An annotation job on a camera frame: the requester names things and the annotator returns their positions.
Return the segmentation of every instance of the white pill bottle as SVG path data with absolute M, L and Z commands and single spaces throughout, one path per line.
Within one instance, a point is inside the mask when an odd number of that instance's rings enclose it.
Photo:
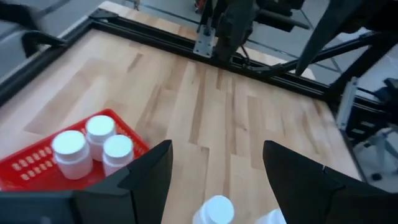
M 51 147 L 58 168 L 66 178 L 77 180 L 93 169 L 93 159 L 83 133 L 64 131 L 53 139 Z
M 91 156 L 102 161 L 104 142 L 116 134 L 116 125 L 112 118 L 105 115 L 94 116 L 86 123 L 86 139 L 90 146 Z
M 111 136 L 104 142 L 103 166 L 105 176 L 109 176 L 134 159 L 134 143 L 122 134 Z
M 286 224 L 286 221 L 282 211 L 278 208 L 259 218 L 256 224 Z
M 206 201 L 193 216 L 193 224 L 229 224 L 234 218 L 232 202 L 216 195 Z

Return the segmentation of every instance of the wooden tabletop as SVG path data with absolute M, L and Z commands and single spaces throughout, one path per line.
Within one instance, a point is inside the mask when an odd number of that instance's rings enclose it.
M 194 39 L 196 32 L 111 2 L 101 8 Z M 267 64 L 279 58 L 248 50 Z M 307 78 L 313 78 L 307 70 Z M 262 163 L 264 140 L 359 178 L 324 102 L 91 30 L 0 108 L 0 158 L 111 108 L 152 146 L 172 139 L 174 166 L 163 223 L 191 223 L 213 195 L 234 223 L 278 207 Z

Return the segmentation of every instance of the gray floor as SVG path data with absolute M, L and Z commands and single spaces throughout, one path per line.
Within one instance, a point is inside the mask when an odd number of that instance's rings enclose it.
M 14 0 L 14 2 L 33 4 L 39 9 L 43 9 L 55 1 L 56 0 Z M 92 11 L 102 1 L 104 0 L 70 0 L 65 6 L 43 18 L 42 23 L 45 30 L 49 34 L 59 35 L 61 31 Z M 124 2 L 123 0 L 113 1 L 117 3 Z M 171 1 L 173 1 L 173 3 L 164 0 L 141 0 L 141 11 L 196 29 L 200 16 L 194 13 L 193 0 Z M 294 16 L 297 19 L 309 22 L 311 27 L 314 28 L 325 12 L 328 2 L 329 0 L 306 0 L 302 10 L 295 11 Z M 10 27 L 12 27 L 11 24 L 0 22 L 0 36 L 10 29 Z M 303 30 L 300 28 L 294 28 L 291 33 L 288 33 L 272 27 L 255 24 L 254 32 L 252 36 L 250 36 L 246 46 L 285 60 L 292 60 L 300 56 L 311 33 L 312 30 Z M 24 54 L 19 43 L 19 36 L 20 34 L 16 33 L 7 39 L 0 40 L 0 76 L 13 69 L 24 60 Z M 350 38 L 350 36 L 343 37 L 344 38 L 341 38 L 343 41 Z M 342 43 L 341 39 L 336 38 L 332 40 L 327 47 Z M 311 65 L 310 69 L 319 82 L 330 84 L 336 80 L 341 74 L 341 71 L 348 68 L 364 50 L 366 49 L 359 49 L 333 59 L 324 60 L 316 65 Z M 394 64 L 398 65 L 398 59 L 394 58 L 398 58 L 398 49 L 394 49 L 388 57 L 385 57 L 376 66 L 370 69 L 370 71 L 360 79 L 360 87 L 368 90 L 377 90 L 381 86 L 384 86 L 382 81 L 385 78 L 398 78 L 398 68 L 394 66 Z M 372 96 L 366 95 L 365 93 L 358 94 L 372 98 Z M 375 164 L 374 161 L 374 151 L 371 149 L 364 150 L 358 152 L 357 156 L 360 160 L 360 164 L 365 167 L 364 170 L 368 177 L 371 173 L 377 171 L 375 168 L 377 164 Z M 396 186 L 393 187 L 394 189 L 398 189 L 398 185 L 394 184 L 398 182 L 397 175 L 393 174 L 391 171 L 388 172 L 387 176 L 387 181 L 384 180 L 383 182 L 373 184 L 388 191 L 391 191 L 389 187 L 391 185 Z

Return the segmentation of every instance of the metal bracket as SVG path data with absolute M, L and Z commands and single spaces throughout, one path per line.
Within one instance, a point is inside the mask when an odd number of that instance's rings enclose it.
M 97 9 L 90 15 L 90 18 L 92 19 L 114 19 L 117 17 L 119 17 L 118 14 L 114 12 L 109 12 L 105 9 Z
M 39 51 L 40 44 L 47 44 L 52 47 L 64 47 L 67 43 L 66 40 L 54 37 L 38 30 L 26 31 L 22 35 L 21 41 L 26 57 L 30 57 Z
M 216 29 L 211 26 L 201 25 L 199 27 L 198 38 L 193 48 L 193 53 L 211 58 L 213 55 L 215 34 Z
M 357 88 L 358 88 L 358 78 L 353 77 L 351 81 L 348 82 L 346 85 L 337 112 L 337 117 L 336 117 L 337 128 L 342 131 L 345 131 L 347 128 L 349 116 L 351 115 L 351 109 L 353 108 L 354 105 Z

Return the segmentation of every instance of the black mount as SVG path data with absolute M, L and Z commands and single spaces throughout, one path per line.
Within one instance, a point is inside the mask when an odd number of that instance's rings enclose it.
M 117 17 L 119 17 L 119 15 L 114 12 L 109 12 L 105 9 L 96 9 L 90 15 L 90 18 L 92 19 L 115 19 Z
M 64 47 L 66 44 L 65 40 L 38 30 L 26 31 L 22 35 L 21 42 L 26 57 L 30 57 L 39 51 L 39 46 L 42 44 L 46 44 L 51 47 Z

